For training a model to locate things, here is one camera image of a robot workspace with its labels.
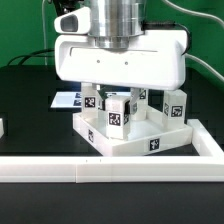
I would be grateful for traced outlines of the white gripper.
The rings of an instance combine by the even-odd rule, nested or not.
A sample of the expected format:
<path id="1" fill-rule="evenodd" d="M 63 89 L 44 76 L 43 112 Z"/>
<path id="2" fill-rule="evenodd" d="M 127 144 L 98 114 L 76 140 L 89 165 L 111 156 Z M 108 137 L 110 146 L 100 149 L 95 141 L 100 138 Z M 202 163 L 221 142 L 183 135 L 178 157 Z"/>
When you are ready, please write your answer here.
<path id="1" fill-rule="evenodd" d="M 97 84 L 100 110 L 105 110 L 105 85 L 134 87 L 129 109 L 135 114 L 140 88 L 176 90 L 183 85 L 186 42 L 182 30 L 148 30 L 131 38 L 126 50 L 109 50 L 96 47 L 89 36 L 61 35 L 55 43 L 56 72 L 65 81 Z"/>

